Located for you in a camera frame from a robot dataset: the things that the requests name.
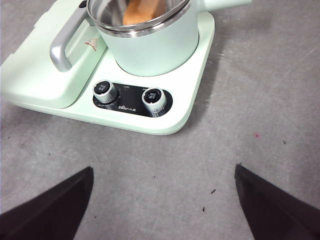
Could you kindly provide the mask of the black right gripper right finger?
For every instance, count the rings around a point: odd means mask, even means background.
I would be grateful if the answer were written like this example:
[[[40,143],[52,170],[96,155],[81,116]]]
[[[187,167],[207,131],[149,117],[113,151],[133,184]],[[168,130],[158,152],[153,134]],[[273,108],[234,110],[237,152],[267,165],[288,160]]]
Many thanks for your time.
[[[241,164],[235,186],[256,240],[318,240],[320,210],[285,192]]]

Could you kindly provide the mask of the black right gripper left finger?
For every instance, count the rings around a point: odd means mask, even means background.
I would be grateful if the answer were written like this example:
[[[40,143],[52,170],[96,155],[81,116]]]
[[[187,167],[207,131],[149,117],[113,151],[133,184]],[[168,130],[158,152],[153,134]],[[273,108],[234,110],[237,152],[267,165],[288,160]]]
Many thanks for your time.
[[[72,240],[94,185],[88,166],[37,197],[1,214],[2,240]]]

